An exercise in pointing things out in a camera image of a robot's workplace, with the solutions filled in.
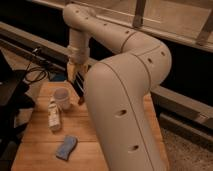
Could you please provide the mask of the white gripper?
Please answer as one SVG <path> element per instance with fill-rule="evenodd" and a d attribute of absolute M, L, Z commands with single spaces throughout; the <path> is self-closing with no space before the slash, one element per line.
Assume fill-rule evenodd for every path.
<path fill-rule="evenodd" d="M 80 67 L 80 75 L 84 78 L 86 73 L 88 72 L 88 64 L 86 63 L 89 58 L 89 48 L 77 48 L 77 47 L 68 47 L 68 59 L 67 63 L 67 75 L 68 80 L 73 82 L 76 77 L 76 68 L 74 64 L 81 65 Z"/>

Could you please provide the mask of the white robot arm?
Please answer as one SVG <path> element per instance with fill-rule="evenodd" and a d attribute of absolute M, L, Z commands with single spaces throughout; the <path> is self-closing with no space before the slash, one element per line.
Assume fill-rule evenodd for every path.
<path fill-rule="evenodd" d="M 63 18 L 75 60 L 84 56 L 86 34 L 114 53 L 94 64 L 84 79 L 84 98 L 109 171 L 167 171 L 143 97 L 167 77 L 172 63 L 168 47 L 140 31 L 100 20 L 77 4 L 65 6 Z"/>

